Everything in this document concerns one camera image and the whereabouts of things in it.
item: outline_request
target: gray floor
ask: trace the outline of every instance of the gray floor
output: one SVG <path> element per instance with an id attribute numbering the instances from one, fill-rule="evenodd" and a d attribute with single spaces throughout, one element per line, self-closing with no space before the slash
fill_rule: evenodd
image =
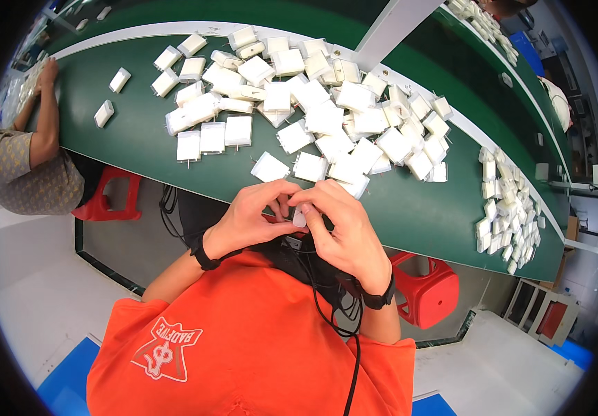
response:
<path id="1" fill-rule="evenodd" d="M 125 204 L 127 181 L 112 181 L 105 191 L 114 209 Z M 137 209 L 143 212 L 137 221 L 85 222 L 84 250 L 97 260 L 115 270 L 121 276 L 140 286 L 148 286 L 167 266 L 186 249 L 178 238 L 165 229 L 158 203 L 162 196 L 162 184 L 142 179 L 137 199 Z M 180 230 L 178 209 L 172 221 Z M 419 276 L 428 271 L 426 259 L 413 258 L 402 265 L 402 270 Z M 421 330 L 401 320 L 403 338 L 429 341 L 454 337 L 470 309 L 486 309 L 500 314 L 516 287 L 516 279 L 493 271 L 481 270 L 449 263 L 459 276 L 459 302 L 454 312 L 435 326 Z M 403 296 L 397 294 L 397 301 Z M 351 328 L 342 315 L 336 319 L 343 328 Z"/>

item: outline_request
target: finger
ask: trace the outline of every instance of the finger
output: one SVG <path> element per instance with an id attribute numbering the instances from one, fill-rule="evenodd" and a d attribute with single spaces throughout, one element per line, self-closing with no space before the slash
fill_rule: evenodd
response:
<path id="1" fill-rule="evenodd" d="M 280 205 L 278 205 L 278 201 L 271 200 L 269 201 L 269 203 L 267 204 L 267 206 L 269 208 L 271 208 L 271 211 L 274 212 L 274 214 L 276 215 L 276 219 L 281 222 L 281 221 L 285 221 L 285 218 L 283 218 L 283 215 L 280 213 Z"/>

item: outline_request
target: small white part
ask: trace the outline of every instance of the small white part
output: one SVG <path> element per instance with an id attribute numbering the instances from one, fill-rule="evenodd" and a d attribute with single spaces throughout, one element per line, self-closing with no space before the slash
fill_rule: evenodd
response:
<path id="1" fill-rule="evenodd" d="M 266 98 L 264 110 L 290 112 L 290 86 L 283 82 L 272 82 L 264 86 Z"/>
<path id="2" fill-rule="evenodd" d="M 234 31 L 227 35 L 227 38 L 230 43 L 230 48 L 232 48 L 233 51 L 236 51 L 242 46 L 250 45 L 258 40 L 253 26 L 246 26 L 243 29 Z"/>
<path id="3" fill-rule="evenodd" d="M 177 98 L 174 100 L 175 103 L 182 107 L 188 101 L 193 100 L 204 94 L 204 84 L 202 81 L 197 81 L 196 83 L 190 84 L 185 88 L 181 88 L 177 91 Z"/>
<path id="4" fill-rule="evenodd" d="M 112 102 L 110 100 L 105 100 L 103 105 L 100 106 L 98 111 L 95 113 L 93 119 L 95 120 L 95 125 L 100 127 L 101 129 L 107 123 L 110 117 L 114 114 L 114 107 L 112 106 Z"/>
<path id="5" fill-rule="evenodd" d="M 410 169 L 412 175 L 417 180 L 426 179 L 427 175 L 431 172 L 431 169 L 433 169 L 431 160 L 428 159 L 428 156 L 423 150 L 418 153 L 409 154 L 403 159 L 403 162 L 408 166 L 408 169 Z"/>
<path id="6" fill-rule="evenodd" d="M 200 80 L 202 72 L 204 72 L 204 65 L 206 65 L 206 59 L 202 57 L 188 58 L 183 61 L 181 73 L 178 75 L 179 82 L 187 83 L 191 80 Z"/>
<path id="7" fill-rule="evenodd" d="M 200 153 L 221 154 L 225 153 L 225 129 L 224 122 L 204 122 L 200 126 Z"/>
<path id="8" fill-rule="evenodd" d="M 112 78 L 112 80 L 109 83 L 109 89 L 111 89 L 113 93 L 120 93 L 121 88 L 123 88 L 123 86 L 126 85 L 128 79 L 130 79 L 130 73 L 126 71 L 123 67 L 119 68 L 117 74 L 114 76 L 114 78 Z"/>
<path id="9" fill-rule="evenodd" d="M 220 99 L 220 110 L 253 113 L 253 102 L 244 100 L 235 100 L 233 98 L 223 97 Z"/>
<path id="10" fill-rule="evenodd" d="M 324 39 L 310 39 L 309 41 L 301 41 L 297 43 L 299 50 L 301 51 L 301 55 L 304 59 L 307 59 L 315 52 L 322 52 L 324 56 L 329 56 L 329 51 L 327 51 L 327 45 L 324 43 Z"/>
<path id="11" fill-rule="evenodd" d="M 503 250 L 503 262 L 507 262 L 510 260 L 512 251 L 514 251 L 514 249 L 511 247 L 511 245 L 507 245 L 505 247 L 505 249 Z"/>
<path id="12" fill-rule="evenodd" d="M 236 71 L 239 65 L 244 63 L 244 61 L 242 59 L 239 59 L 237 55 L 223 51 L 211 52 L 211 60 L 219 64 L 222 68 L 229 69 L 232 71 Z"/>
<path id="13" fill-rule="evenodd" d="M 164 71 L 177 62 L 180 57 L 181 52 L 179 52 L 177 48 L 168 46 L 162 54 L 153 61 L 153 66 L 156 67 L 158 71 Z"/>
<path id="14" fill-rule="evenodd" d="M 367 138 L 362 138 L 352 151 L 352 157 L 361 168 L 361 173 L 367 174 L 373 165 L 382 156 L 383 152 L 378 146 L 374 145 Z"/>
<path id="15" fill-rule="evenodd" d="M 239 65 L 237 71 L 248 81 L 253 87 L 261 87 L 265 78 L 273 76 L 276 70 L 264 62 L 259 56 L 254 56 L 246 62 Z"/>
<path id="16" fill-rule="evenodd" d="M 428 105 L 426 100 L 420 93 L 414 93 L 408 99 L 408 104 L 410 104 L 410 108 L 412 112 L 417 116 L 418 119 L 422 120 L 424 117 L 431 112 L 431 106 Z"/>
<path id="17" fill-rule="evenodd" d="M 290 108 L 290 112 L 285 112 L 285 113 L 278 112 L 278 111 L 265 111 L 264 110 L 264 101 L 262 101 L 257 106 L 257 109 L 260 113 L 262 113 L 262 116 L 264 116 L 264 118 L 267 119 L 267 121 L 269 121 L 275 129 L 278 129 L 278 127 L 280 127 L 280 125 L 284 121 L 289 119 L 294 114 L 293 108 Z"/>
<path id="18" fill-rule="evenodd" d="M 347 182 L 343 182 L 341 180 L 336 181 L 337 184 L 348 191 L 348 194 L 352 195 L 352 197 L 356 200 L 361 198 L 361 196 L 364 194 L 369 182 L 370 178 L 363 174 L 360 175 L 353 184 L 348 184 Z"/>
<path id="19" fill-rule="evenodd" d="M 225 146 L 250 146 L 253 143 L 253 118 L 229 116 L 225 122 Z"/>
<path id="20" fill-rule="evenodd" d="M 444 122 L 436 112 L 432 111 L 428 116 L 421 122 L 428 131 L 438 137 L 445 136 L 449 131 L 450 127 Z"/>
<path id="21" fill-rule="evenodd" d="M 306 123 L 303 119 L 278 130 L 276 137 L 287 154 L 292 154 L 315 141 L 313 133 L 306 131 Z"/>
<path id="22" fill-rule="evenodd" d="M 264 152 L 250 173 L 262 182 L 271 182 L 276 179 L 285 179 L 290 174 L 290 168 L 269 152 Z"/>
<path id="23" fill-rule="evenodd" d="M 371 168 L 370 171 L 368 171 L 369 175 L 375 175 L 378 173 L 384 173 L 384 172 L 389 172 L 392 170 L 392 164 L 391 162 L 389 162 L 389 158 L 387 157 L 386 154 L 382 154 L 382 156 L 380 156 L 378 158 L 378 160 L 373 163 L 373 167 Z"/>
<path id="24" fill-rule="evenodd" d="M 384 79 L 378 78 L 373 73 L 369 72 L 364 77 L 364 80 L 361 82 L 361 85 L 369 85 L 372 87 L 373 92 L 376 95 L 376 101 L 384 94 L 384 89 L 387 88 L 387 81 Z"/>
<path id="25" fill-rule="evenodd" d="M 183 54 L 183 56 L 190 58 L 193 56 L 197 51 L 202 49 L 208 42 L 206 38 L 201 37 L 197 33 L 193 33 L 191 36 L 188 36 L 185 41 L 181 42 L 177 49 Z"/>
<path id="26" fill-rule="evenodd" d="M 314 52 L 306 58 L 304 65 L 306 66 L 306 76 L 311 80 L 318 79 L 323 74 L 332 70 L 329 62 L 327 62 L 327 58 L 320 51 Z"/>
<path id="27" fill-rule="evenodd" d="M 361 167 L 358 161 L 347 153 L 339 153 L 329 168 L 330 178 L 341 180 L 348 184 L 355 184 L 361 178 Z"/>
<path id="28" fill-rule="evenodd" d="M 200 130 L 181 132 L 177 136 L 177 162 L 200 160 Z"/>
<path id="29" fill-rule="evenodd" d="M 314 154 L 299 152 L 292 167 L 295 178 L 317 182 L 324 180 L 329 168 L 329 161 L 326 158 Z"/>
<path id="30" fill-rule="evenodd" d="M 151 89 L 155 95 L 164 97 L 172 90 L 172 88 L 176 87 L 177 84 L 177 74 L 175 74 L 171 69 L 166 69 L 165 71 L 162 71 L 160 77 L 153 81 L 153 84 L 151 84 Z"/>
<path id="31" fill-rule="evenodd" d="M 271 62 L 276 69 L 277 77 L 291 77 L 304 71 L 304 60 L 298 49 L 273 52 Z"/>
<path id="32" fill-rule="evenodd" d="M 279 37 L 268 37 L 262 39 L 264 44 L 264 51 L 262 52 L 262 58 L 269 59 L 272 53 L 287 51 L 290 48 L 290 38 L 288 36 Z"/>
<path id="33" fill-rule="evenodd" d="M 339 107 L 352 110 L 353 112 L 365 112 L 371 103 L 375 103 L 372 91 L 362 87 L 360 84 L 343 82 L 340 94 L 336 100 Z"/>

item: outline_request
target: white component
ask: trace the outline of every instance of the white component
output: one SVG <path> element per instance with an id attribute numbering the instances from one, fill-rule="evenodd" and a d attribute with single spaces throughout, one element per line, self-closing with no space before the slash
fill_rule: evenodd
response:
<path id="1" fill-rule="evenodd" d="M 186 83 L 191 80 L 197 81 L 201 79 L 204 65 L 206 65 L 206 59 L 202 57 L 188 58 L 183 61 L 181 73 L 178 75 L 179 82 Z"/>
<path id="2" fill-rule="evenodd" d="M 211 52 L 211 60 L 222 68 L 230 69 L 232 71 L 236 71 L 239 65 L 244 63 L 244 61 L 239 59 L 236 55 L 223 51 Z"/>
<path id="3" fill-rule="evenodd" d="M 491 154 L 491 152 L 489 152 L 489 149 L 487 149 L 486 147 L 483 147 L 481 149 L 479 149 L 479 157 L 478 157 L 478 161 L 480 163 L 484 163 L 484 162 L 492 162 L 494 161 L 494 155 Z"/>
<path id="4" fill-rule="evenodd" d="M 507 265 L 507 272 L 512 276 L 516 272 L 516 262 L 512 260 L 509 265 Z"/>
<path id="5" fill-rule="evenodd" d="M 290 168 L 269 152 L 264 152 L 250 173 L 262 182 L 271 182 L 276 179 L 285 179 L 290 174 Z"/>
<path id="6" fill-rule="evenodd" d="M 427 182 L 447 182 L 447 164 L 441 162 L 439 165 L 434 166 L 431 172 L 428 174 Z"/>
<path id="7" fill-rule="evenodd" d="M 235 52 L 235 53 L 241 59 L 246 60 L 246 59 L 253 57 L 259 53 L 262 53 L 263 51 L 264 51 L 264 44 L 262 42 L 255 42 L 255 43 L 251 43 L 250 45 L 241 46 L 239 49 L 237 49 L 237 52 Z"/>
<path id="8" fill-rule="evenodd" d="M 130 79 L 130 73 L 125 70 L 125 68 L 119 68 L 117 74 L 112 78 L 111 82 L 109 83 L 109 89 L 112 90 L 113 93 L 120 93 L 121 88 L 128 82 Z"/>
<path id="9" fill-rule="evenodd" d="M 503 262 L 507 262 L 510 260 L 512 251 L 514 251 L 514 249 L 511 247 L 511 245 L 507 245 L 505 247 L 505 249 L 503 250 Z"/>
<path id="10" fill-rule="evenodd" d="M 221 154 L 225 153 L 225 129 L 223 122 L 202 123 L 200 134 L 200 153 Z"/>
<path id="11" fill-rule="evenodd" d="M 229 116 L 225 124 L 225 146 L 250 146 L 253 141 L 253 118 L 251 116 Z"/>
<path id="12" fill-rule="evenodd" d="M 387 118 L 381 109 L 364 109 L 364 112 L 354 113 L 354 131 L 357 133 L 382 133 L 386 126 Z"/>
<path id="13" fill-rule="evenodd" d="M 153 62 L 153 66 L 156 67 L 158 71 L 164 71 L 177 62 L 180 57 L 181 52 L 179 52 L 177 48 L 168 46 L 162 54 L 156 58 Z"/>
<path id="14" fill-rule="evenodd" d="M 376 94 L 376 101 L 384 94 L 384 89 L 387 88 L 387 81 L 380 79 L 372 73 L 366 74 L 361 85 L 369 85 L 372 87 L 373 92 Z"/>
<path id="15" fill-rule="evenodd" d="M 433 169 L 431 160 L 428 159 L 423 150 L 418 153 L 409 154 L 403 159 L 403 162 L 408 166 L 408 169 L 410 169 L 417 180 L 424 180 L 431 172 L 431 169 Z"/>
<path id="16" fill-rule="evenodd" d="M 364 112 L 371 102 L 375 102 L 375 98 L 368 88 L 345 81 L 341 86 L 336 105 L 354 112 Z"/>
<path id="17" fill-rule="evenodd" d="M 411 95 L 408 99 L 408 104 L 410 104 L 412 112 L 420 120 L 426 117 L 429 112 L 431 112 L 431 107 L 428 105 L 423 96 L 420 95 L 420 93 L 414 93 Z"/>
<path id="18" fill-rule="evenodd" d="M 403 136 L 394 127 L 392 127 L 391 129 L 387 129 L 387 131 L 378 138 L 377 145 L 379 148 L 382 149 L 382 151 L 387 155 L 389 160 L 394 164 L 400 164 L 401 162 L 403 162 L 403 159 L 405 159 L 412 152 L 413 148 L 413 143 L 411 139 Z"/>
<path id="19" fill-rule="evenodd" d="M 315 146 L 329 163 L 334 160 L 337 154 L 349 153 L 354 149 L 354 143 L 350 141 L 343 129 L 340 129 L 335 135 L 324 135 L 315 140 Z"/>
<path id="20" fill-rule="evenodd" d="M 206 38 L 201 37 L 197 33 L 193 33 L 191 36 L 188 36 L 185 41 L 181 42 L 177 49 L 183 54 L 183 56 L 190 58 L 194 55 L 197 51 L 202 49 L 208 42 Z"/>
<path id="21" fill-rule="evenodd" d="M 301 51 L 301 55 L 304 59 L 307 59 L 315 52 L 322 52 L 324 56 L 329 55 L 329 51 L 327 51 L 327 45 L 324 44 L 324 39 L 310 39 L 309 41 L 301 41 L 297 43 L 299 50 Z"/>
<path id="22" fill-rule="evenodd" d="M 366 175 L 360 175 L 353 184 L 348 184 L 347 182 L 343 182 L 341 180 L 336 181 L 337 184 L 348 191 L 348 194 L 352 195 L 356 200 L 361 198 L 361 196 L 364 194 L 369 182 L 370 178 L 368 178 Z"/>
<path id="23" fill-rule="evenodd" d="M 230 48 L 232 48 L 233 51 L 236 51 L 242 46 L 250 45 L 258 40 L 253 26 L 246 26 L 243 29 L 234 31 L 227 35 L 227 38 L 230 42 Z"/>
<path id="24" fill-rule="evenodd" d="M 440 138 L 436 135 L 429 135 L 424 142 L 424 152 L 431 160 L 433 166 L 437 166 L 447 156 L 445 149 L 440 143 Z"/>
<path id="25" fill-rule="evenodd" d="M 314 154 L 299 152 L 292 167 L 295 178 L 317 182 L 324 180 L 329 168 L 329 161 L 326 158 Z"/>
<path id="26" fill-rule="evenodd" d="M 489 219 L 489 221 L 493 221 L 495 218 L 495 214 L 497 213 L 497 210 L 495 209 L 495 201 L 492 199 L 489 199 L 486 204 L 484 204 L 484 213 L 486 214 L 486 217 Z M 500 232 L 500 229 L 496 230 L 494 228 L 493 233 L 494 234 L 498 234 Z"/>
<path id="27" fill-rule="evenodd" d="M 444 122 L 436 112 L 431 112 L 428 117 L 421 122 L 428 131 L 436 136 L 445 136 L 449 131 L 450 127 Z"/>
<path id="28" fill-rule="evenodd" d="M 477 238 L 477 252 L 478 253 L 484 253 L 484 250 L 486 250 L 490 245 L 491 245 L 491 234 L 484 234 L 483 236 Z"/>
<path id="29" fill-rule="evenodd" d="M 287 51 L 290 48 L 290 38 L 288 36 L 279 37 L 268 37 L 262 39 L 264 44 L 264 51 L 262 52 L 262 58 L 269 59 L 272 53 Z"/>
<path id="30" fill-rule="evenodd" d="M 103 105 L 101 105 L 98 111 L 95 113 L 95 116 L 93 116 L 95 125 L 102 129 L 109 118 L 112 117 L 112 114 L 114 114 L 112 102 L 110 100 L 105 100 Z"/>
<path id="31" fill-rule="evenodd" d="M 285 129 L 278 130 L 276 137 L 287 154 L 294 153 L 315 141 L 313 133 L 306 131 L 306 122 L 303 119 L 290 124 Z"/>
<path id="32" fill-rule="evenodd" d="M 278 112 L 278 111 L 264 111 L 264 101 L 262 101 L 258 106 L 257 109 L 259 112 L 262 113 L 267 121 L 271 123 L 271 125 L 278 129 L 278 127 L 287 119 L 289 119 L 294 114 L 294 109 L 290 108 L 290 112 Z"/>
<path id="33" fill-rule="evenodd" d="M 359 66 L 344 59 L 334 60 L 334 75 L 339 83 L 348 81 L 349 83 L 358 84 L 361 82 Z"/>
<path id="34" fill-rule="evenodd" d="M 447 102 L 447 99 L 443 96 L 436 98 L 436 100 L 431 103 L 431 106 L 437 115 L 439 115 L 444 121 L 451 119 L 454 115 L 452 107 Z"/>
<path id="35" fill-rule="evenodd" d="M 503 231 L 503 240 L 502 240 L 502 245 L 510 245 L 511 244 L 511 237 L 514 233 L 512 232 L 511 229 L 506 229 L 505 231 Z"/>
<path id="36" fill-rule="evenodd" d="M 200 160 L 200 131 L 181 132 L 177 136 L 177 162 L 196 162 Z"/>
<path id="37" fill-rule="evenodd" d="M 354 150 L 352 151 L 352 157 L 355 158 L 363 174 L 367 174 L 373 168 L 373 165 L 382 154 L 382 149 L 366 138 L 359 140 L 359 143 L 354 146 Z"/>
<path id="38" fill-rule="evenodd" d="M 495 195 L 494 183 L 493 182 L 482 182 L 481 183 L 481 196 L 484 199 L 493 198 Z"/>
<path id="39" fill-rule="evenodd" d="M 299 74 L 295 78 L 290 79 L 288 83 L 302 76 L 303 74 Z M 322 85 L 317 79 L 313 79 L 312 81 L 307 82 L 303 85 L 300 85 L 299 80 L 294 81 L 290 85 L 290 92 L 296 98 L 303 112 L 308 113 L 311 107 L 329 101 L 329 93 L 327 93 L 327 91 L 324 89 L 324 87 L 322 87 Z"/>
<path id="40" fill-rule="evenodd" d="M 348 184 L 355 184 L 361 180 L 361 166 L 351 154 L 339 153 L 334 158 L 334 163 L 329 168 L 328 175 L 330 178 Z"/>
<path id="41" fill-rule="evenodd" d="M 389 158 L 387 157 L 387 155 L 383 153 L 382 156 L 380 156 L 378 158 L 378 160 L 375 163 L 373 163 L 373 167 L 371 168 L 370 171 L 368 171 L 368 174 L 375 175 L 378 173 L 389 172 L 391 170 L 392 170 L 392 164 L 389 162 Z M 442 181 L 442 182 L 447 182 L 446 174 L 447 174 L 447 172 L 445 171 L 445 181 Z"/>
<path id="42" fill-rule="evenodd" d="M 160 97 L 164 97 L 169 93 L 172 88 L 178 84 L 178 76 L 171 69 L 162 71 L 160 77 L 156 78 L 151 84 L 151 89 L 154 94 Z"/>
<path id="43" fill-rule="evenodd" d="M 220 110 L 253 113 L 253 103 L 251 101 L 235 100 L 233 98 L 221 98 L 219 104 Z"/>
<path id="44" fill-rule="evenodd" d="M 264 90 L 266 90 L 265 111 L 290 112 L 290 87 L 287 83 L 269 83 L 264 86 Z"/>
<path id="45" fill-rule="evenodd" d="M 202 81 L 197 81 L 196 83 L 190 84 L 189 86 L 178 90 L 177 99 L 174 101 L 179 107 L 182 107 L 188 101 L 193 100 L 202 94 L 204 94 L 204 84 Z"/>
<path id="46" fill-rule="evenodd" d="M 265 78 L 273 76 L 276 70 L 271 68 L 259 56 L 254 56 L 246 62 L 239 65 L 237 71 L 249 81 L 253 87 L 261 87 Z"/>
<path id="47" fill-rule="evenodd" d="M 298 49 L 273 52 L 271 62 L 274 64 L 277 77 L 290 77 L 304 71 L 304 60 Z"/>
<path id="48" fill-rule="evenodd" d="M 491 182 L 495 179 L 495 161 L 482 162 L 482 180 L 484 182 Z"/>

